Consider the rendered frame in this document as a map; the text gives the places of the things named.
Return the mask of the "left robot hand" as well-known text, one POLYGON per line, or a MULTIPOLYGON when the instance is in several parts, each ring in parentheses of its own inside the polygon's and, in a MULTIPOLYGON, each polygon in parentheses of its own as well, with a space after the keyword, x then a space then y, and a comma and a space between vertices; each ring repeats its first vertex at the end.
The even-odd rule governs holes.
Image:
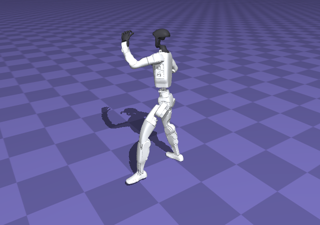
POLYGON ((124 33, 121 34, 121 39, 122 39, 121 42, 126 42, 126 45, 129 47, 129 39, 130 39, 130 36, 132 36, 133 34, 134 34, 134 32, 132 32, 131 30, 125 31, 124 33), (130 34, 130 32, 131 32, 131 34, 130 34))

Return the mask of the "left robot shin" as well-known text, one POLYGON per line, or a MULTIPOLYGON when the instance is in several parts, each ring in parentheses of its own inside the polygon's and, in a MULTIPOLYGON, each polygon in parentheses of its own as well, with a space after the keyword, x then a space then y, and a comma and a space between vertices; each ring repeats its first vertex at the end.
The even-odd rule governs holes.
POLYGON ((137 144, 137 152, 136 152, 137 172, 136 173, 138 173, 138 175, 143 174, 144 165, 149 156, 150 146, 151 146, 151 142, 149 140, 146 140, 146 142, 142 144, 142 146, 140 145, 139 142, 137 144))

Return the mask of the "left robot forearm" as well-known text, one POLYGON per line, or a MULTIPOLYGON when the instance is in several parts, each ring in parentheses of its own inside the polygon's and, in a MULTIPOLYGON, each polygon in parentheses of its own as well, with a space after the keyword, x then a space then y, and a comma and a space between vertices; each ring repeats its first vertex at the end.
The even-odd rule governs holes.
POLYGON ((125 61, 128 62, 130 65, 135 65, 137 63, 137 60, 134 58, 134 56, 131 54, 129 47, 127 46, 127 42, 121 43, 121 51, 125 57, 125 61))

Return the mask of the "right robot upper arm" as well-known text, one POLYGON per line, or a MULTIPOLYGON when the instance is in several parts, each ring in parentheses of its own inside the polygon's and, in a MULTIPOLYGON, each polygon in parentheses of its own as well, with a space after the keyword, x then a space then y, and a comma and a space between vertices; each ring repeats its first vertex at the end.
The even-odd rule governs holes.
POLYGON ((176 65, 176 62, 174 59, 172 59, 172 73, 175 73, 178 70, 178 66, 176 65))

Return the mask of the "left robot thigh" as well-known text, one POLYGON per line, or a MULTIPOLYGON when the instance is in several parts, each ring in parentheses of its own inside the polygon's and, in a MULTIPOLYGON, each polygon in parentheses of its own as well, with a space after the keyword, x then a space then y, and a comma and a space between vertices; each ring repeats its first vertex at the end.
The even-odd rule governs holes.
POLYGON ((153 109, 149 112, 147 117, 144 119, 144 122, 143 122, 141 130, 140 130, 140 134, 139 134, 139 141, 138 142, 140 143, 140 147, 142 147, 142 145, 147 140, 150 141, 150 139, 148 137, 151 135, 151 133, 155 129, 155 127, 157 125, 157 121, 158 121, 155 116, 162 119, 167 112, 167 108, 168 108, 168 106, 164 102, 161 105, 156 104, 153 107, 153 109))

